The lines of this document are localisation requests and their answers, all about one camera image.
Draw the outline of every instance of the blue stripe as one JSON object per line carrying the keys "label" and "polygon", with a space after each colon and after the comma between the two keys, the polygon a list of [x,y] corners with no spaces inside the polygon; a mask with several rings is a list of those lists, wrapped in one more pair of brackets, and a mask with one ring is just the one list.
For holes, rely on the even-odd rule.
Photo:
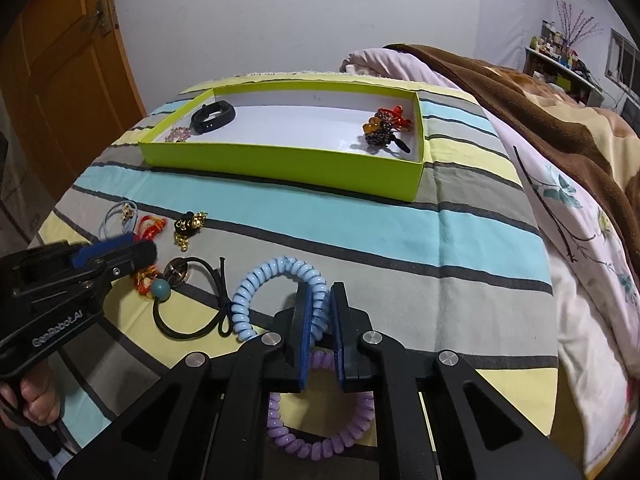
{"label": "blue stripe", "polygon": [[480,128],[481,130],[494,132],[494,127],[489,122],[489,119],[470,114],[460,108],[430,103],[428,101],[420,101],[420,111],[423,116],[436,116],[442,119],[454,119],[462,121],[469,126]]}
{"label": "blue stripe", "polygon": [[180,108],[183,104],[188,103],[189,101],[193,101],[193,99],[184,99],[182,101],[174,101],[173,103],[167,103],[165,105],[159,106],[149,115],[160,114],[162,112],[175,112],[178,108]]}
{"label": "blue stripe", "polygon": [[550,283],[538,236],[469,213],[119,166],[89,167],[76,184],[169,210],[206,211],[212,219],[395,260]]}
{"label": "blue stripe", "polygon": [[110,424],[109,419],[81,388],[58,354],[51,355],[49,364],[63,407],[62,422],[78,445],[84,447]]}

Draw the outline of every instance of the blue gripper pad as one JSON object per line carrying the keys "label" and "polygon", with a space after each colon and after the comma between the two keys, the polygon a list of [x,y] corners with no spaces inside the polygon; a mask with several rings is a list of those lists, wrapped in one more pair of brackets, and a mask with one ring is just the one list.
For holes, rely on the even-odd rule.
{"label": "blue gripper pad", "polygon": [[302,323],[302,338],[301,338],[301,348],[300,348],[300,391],[306,389],[306,378],[309,375],[309,359],[310,359],[310,350],[309,346],[311,345],[311,307],[313,305],[313,292],[311,291],[310,286],[306,286],[306,295],[305,295],[305,317]]}
{"label": "blue gripper pad", "polygon": [[334,364],[335,378],[338,379],[338,386],[344,389],[344,343],[342,341],[342,329],[340,328],[340,316],[338,315],[338,304],[335,301],[334,286],[329,291],[329,305],[331,307],[331,326],[334,332]]}
{"label": "blue gripper pad", "polygon": [[122,247],[132,246],[133,243],[133,233],[109,238],[103,242],[83,247],[71,258],[71,263],[74,268],[81,269],[87,264],[87,262],[95,260],[100,256],[104,256],[105,254],[111,253],[112,251]]}

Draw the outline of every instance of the black fitness tracker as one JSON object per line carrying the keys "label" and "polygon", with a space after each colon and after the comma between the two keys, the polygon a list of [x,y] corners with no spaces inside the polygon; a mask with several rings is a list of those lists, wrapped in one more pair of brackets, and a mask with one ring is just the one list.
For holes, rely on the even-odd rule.
{"label": "black fitness tracker", "polygon": [[[211,115],[218,112],[218,115],[209,119]],[[202,105],[202,108],[191,116],[191,131],[194,135],[202,135],[222,128],[222,126],[229,124],[235,118],[235,108],[226,101],[216,101],[209,105]]]}

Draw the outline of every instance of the door panel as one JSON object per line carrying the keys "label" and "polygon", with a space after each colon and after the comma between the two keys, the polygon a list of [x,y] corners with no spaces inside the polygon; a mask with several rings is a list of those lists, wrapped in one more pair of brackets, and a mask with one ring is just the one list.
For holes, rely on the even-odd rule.
{"label": "door panel", "polygon": [[113,0],[31,0],[0,44],[0,88],[54,198],[144,116]]}

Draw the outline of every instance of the striped tablecloth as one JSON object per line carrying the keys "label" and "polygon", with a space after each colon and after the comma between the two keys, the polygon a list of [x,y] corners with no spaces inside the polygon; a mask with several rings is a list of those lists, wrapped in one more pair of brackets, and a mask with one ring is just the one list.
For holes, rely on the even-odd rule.
{"label": "striped tablecloth", "polygon": [[[259,178],[149,168],[137,142],[203,90],[280,78],[359,80],[420,90],[428,162],[415,203],[266,182]],[[544,246],[514,167],[469,94],[425,84],[338,74],[269,74],[207,82],[185,90],[127,131],[78,178],[40,229],[37,243],[97,240],[105,213],[123,199],[142,214],[170,220],[156,238],[162,268],[180,249],[171,222],[187,210],[206,211],[187,254],[217,265],[226,258],[230,292],[245,273],[281,254],[313,264],[327,282],[342,281],[350,304],[373,327],[407,348],[453,349],[464,355],[529,420],[549,434],[557,380],[556,313]],[[281,278],[261,288],[252,322],[268,327],[290,306],[296,284]],[[162,306],[165,321],[190,332],[214,314],[206,276]],[[98,325],[51,358],[63,397],[63,423],[87,444],[151,384],[191,351],[233,352],[234,337],[217,331],[174,341],[156,328],[152,302],[129,278],[114,284]],[[304,394],[283,396],[286,424],[308,440],[331,436],[350,417],[354,400],[328,372],[313,374]],[[266,446],[266,476],[376,478],[372,427],[342,456],[301,461]]]}

